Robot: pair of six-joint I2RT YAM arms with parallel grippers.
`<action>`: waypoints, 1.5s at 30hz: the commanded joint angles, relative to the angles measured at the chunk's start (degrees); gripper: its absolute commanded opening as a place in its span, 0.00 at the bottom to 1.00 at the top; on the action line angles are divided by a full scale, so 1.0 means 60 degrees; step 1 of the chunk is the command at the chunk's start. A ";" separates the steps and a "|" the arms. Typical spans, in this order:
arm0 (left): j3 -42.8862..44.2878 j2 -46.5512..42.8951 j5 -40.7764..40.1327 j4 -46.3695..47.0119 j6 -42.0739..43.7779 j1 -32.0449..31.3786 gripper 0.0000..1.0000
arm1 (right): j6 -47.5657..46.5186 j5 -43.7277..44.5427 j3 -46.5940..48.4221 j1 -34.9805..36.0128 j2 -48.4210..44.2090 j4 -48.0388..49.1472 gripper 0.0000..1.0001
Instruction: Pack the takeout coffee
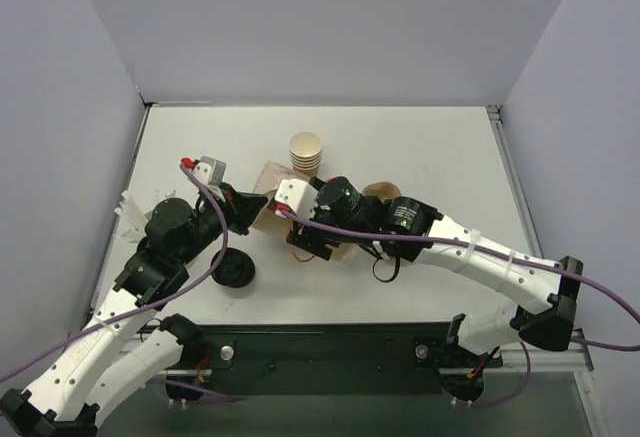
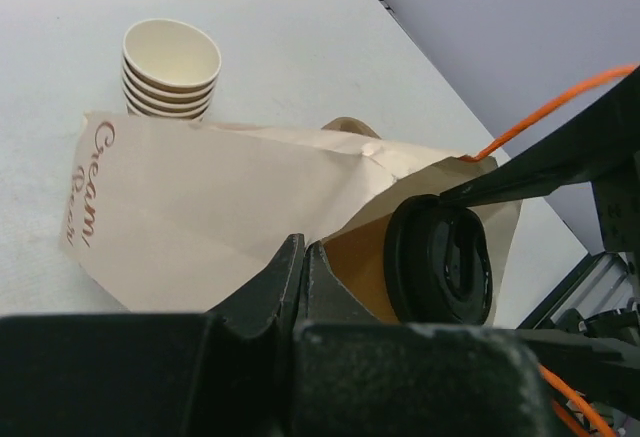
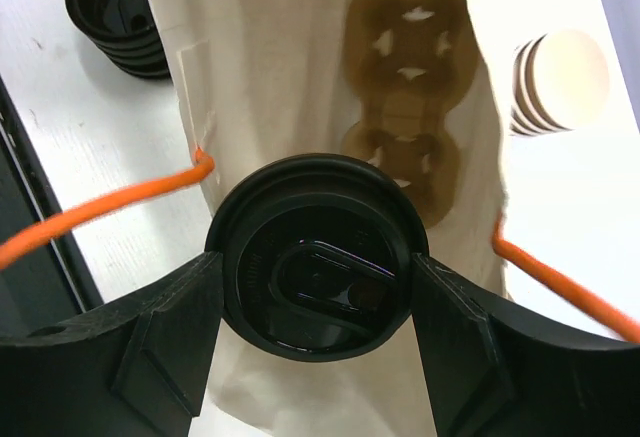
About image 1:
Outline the paper bag with orange handles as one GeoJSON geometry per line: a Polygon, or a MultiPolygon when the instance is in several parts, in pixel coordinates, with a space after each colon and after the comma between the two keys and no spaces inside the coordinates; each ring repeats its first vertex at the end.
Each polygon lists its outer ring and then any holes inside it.
{"type": "Polygon", "coordinates": [[[294,220],[285,213],[310,219],[318,191],[311,177],[279,163],[268,161],[254,185],[253,192],[267,197],[252,228],[271,237],[285,240],[293,229],[294,220]]]}

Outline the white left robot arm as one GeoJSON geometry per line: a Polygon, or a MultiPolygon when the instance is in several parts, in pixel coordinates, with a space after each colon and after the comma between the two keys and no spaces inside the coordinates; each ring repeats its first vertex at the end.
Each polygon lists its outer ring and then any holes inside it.
{"type": "Polygon", "coordinates": [[[25,389],[10,389],[1,411],[20,436],[94,436],[113,411],[157,373],[195,366],[200,328],[179,314],[126,356],[129,340],[188,280],[187,266],[217,239],[245,235],[267,204],[264,195],[221,185],[201,188],[195,204],[171,197],[150,212],[144,237],[77,340],[25,389]]]}

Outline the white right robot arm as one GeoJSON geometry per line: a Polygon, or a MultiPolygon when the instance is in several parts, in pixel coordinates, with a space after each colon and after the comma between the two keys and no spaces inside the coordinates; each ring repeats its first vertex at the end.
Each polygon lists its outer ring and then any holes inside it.
{"type": "Polygon", "coordinates": [[[452,319],[443,351],[454,364],[517,342],[549,352],[570,345],[580,284],[563,273],[581,270],[576,259],[517,252],[413,198],[366,196],[345,177],[284,179],[274,201],[276,214],[293,222],[288,243],[323,260],[353,244],[376,261],[435,266],[508,298],[493,310],[452,319]]]}

